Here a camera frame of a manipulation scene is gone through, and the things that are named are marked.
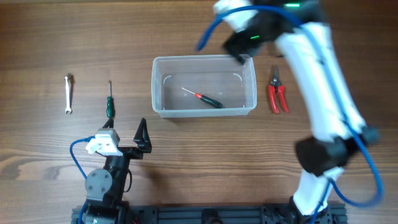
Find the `red handled cutting pliers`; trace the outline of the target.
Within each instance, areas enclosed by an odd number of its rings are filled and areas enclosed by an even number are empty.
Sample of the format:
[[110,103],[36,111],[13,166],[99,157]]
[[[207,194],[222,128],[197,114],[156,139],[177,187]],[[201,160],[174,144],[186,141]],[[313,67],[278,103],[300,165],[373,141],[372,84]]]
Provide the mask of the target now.
[[282,106],[282,109],[288,113],[289,109],[287,107],[287,103],[285,100],[285,86],[281,83],[279,79],[279,68],[277,65],[273,66],[272,73],[271,73],[271,81],[268,86],[268,92],[269,92],[269,99],[271,103],[271,108],[274,113],[279,113],[279,109],[276,104],[276,96],[279,97],[280,104]]

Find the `red black screwdriver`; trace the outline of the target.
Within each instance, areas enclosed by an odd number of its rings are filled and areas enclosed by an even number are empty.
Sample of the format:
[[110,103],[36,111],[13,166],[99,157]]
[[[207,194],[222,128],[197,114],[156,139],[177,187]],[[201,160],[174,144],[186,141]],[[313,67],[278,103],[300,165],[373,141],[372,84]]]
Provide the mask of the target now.
[[208,104],[208,105],[210,105],[210,106],[212,106],[212,107],[214,107],[216,109],[221,109],[223,107],[222,103],[220,103],[219,101],[214,100],[214,99],[212,99],[212,98],[210,98],[210,97],[208,97],[206,95],[202,95],[202,94],[199,94],[199,93],[194,93],[194,92],[192,92],[192,91],[190,91],[190,90],[188,90],[186,88],[182,88],[182,89],[187,91],[187,92],[189,92],[189,93],[191,93],[191,94],[193,94],[193,95],[195,95],[201,101],[203,101],[204,103],[206,103],[206,104]]

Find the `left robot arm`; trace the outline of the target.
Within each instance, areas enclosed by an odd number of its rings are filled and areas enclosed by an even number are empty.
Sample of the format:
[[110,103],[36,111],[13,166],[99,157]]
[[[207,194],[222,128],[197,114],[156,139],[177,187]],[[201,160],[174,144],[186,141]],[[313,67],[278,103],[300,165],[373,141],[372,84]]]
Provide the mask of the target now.
[[152,144],[143,118],[133,138],[135,146],[121,147],[120,138],[109,119],[88,141],[86,150],[90,154],[105,157],[103,168],[91,171],[85,178],[87,191],[85,207],[79,214],[78,223],[137,223],[129,202],[123,200],[126,181],[132,180],[129,169],[132,160],[143,159],[152,151]]

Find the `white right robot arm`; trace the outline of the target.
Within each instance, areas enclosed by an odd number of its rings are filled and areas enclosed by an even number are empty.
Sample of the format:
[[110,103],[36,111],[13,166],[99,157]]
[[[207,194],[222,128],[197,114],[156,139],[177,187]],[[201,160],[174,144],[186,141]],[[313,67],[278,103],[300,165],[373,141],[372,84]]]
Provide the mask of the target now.
[[318,1],[218,1],[216,23],[233,29],[224,49],[236,60],[257,54],[273,42],[289,64],[307,107],[312,136],[295,144],[302,166],[298,188],[287,205],[276,207],[284,223],[342,223],[345,211],[327,200],[339,190],[336,181],[357,152],[373,173],[376,193],[358,208],[372,207],[384,196],[381,176],[367,146],[379,139],[352,100],[335,55],[331,29]]

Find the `clear plastic container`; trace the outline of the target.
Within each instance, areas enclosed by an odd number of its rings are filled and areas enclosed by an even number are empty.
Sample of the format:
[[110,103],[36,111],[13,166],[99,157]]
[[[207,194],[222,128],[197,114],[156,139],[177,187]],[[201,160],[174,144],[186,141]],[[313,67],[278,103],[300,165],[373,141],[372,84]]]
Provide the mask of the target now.
[[[253,59],[240,64],[229,55],[157,57],[153,61],[153,110],[162,118],[247,115],[257,106]],[[216,109],[183,90],[206,95],[223,104]]]

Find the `small silver wrench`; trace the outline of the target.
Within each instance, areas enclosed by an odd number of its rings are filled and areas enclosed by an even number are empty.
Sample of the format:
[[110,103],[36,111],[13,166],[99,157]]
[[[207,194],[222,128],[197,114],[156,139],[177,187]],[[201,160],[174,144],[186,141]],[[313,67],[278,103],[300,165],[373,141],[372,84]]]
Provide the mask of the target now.
[[65,113],[71,114],[71,92],[72,92],[72,74],[68,73],[64,77],[65,80],[65,97],[66,97],[66,106],[65,106]]

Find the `green handled screwdriver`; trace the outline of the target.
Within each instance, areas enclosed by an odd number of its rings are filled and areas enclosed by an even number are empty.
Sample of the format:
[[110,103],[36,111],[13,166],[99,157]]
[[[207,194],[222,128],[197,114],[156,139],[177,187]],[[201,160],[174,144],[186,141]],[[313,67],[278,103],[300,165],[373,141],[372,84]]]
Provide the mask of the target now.
[[112,95],[112,83],[111,80],[108,82],[109,87],[109,96],[107,97],[107,105],[106,105],[106,114],[110,119],[114,118],[115,110],[114,110],[114,99]]

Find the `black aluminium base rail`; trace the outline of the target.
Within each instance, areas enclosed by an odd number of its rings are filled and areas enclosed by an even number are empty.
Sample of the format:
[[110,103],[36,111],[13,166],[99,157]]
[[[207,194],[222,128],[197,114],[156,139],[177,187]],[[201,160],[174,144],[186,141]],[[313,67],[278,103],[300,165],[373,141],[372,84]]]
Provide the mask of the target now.
[[130,207],[119,214],[100,208],[89,210],[81,215],[81,209],[72,210],[72,223],[347,223],[345,205],[332,203],[324,210],[319,210],[316,219],[311,215],[300,216],[286,203],[264,204],[261,206],[227,207]]

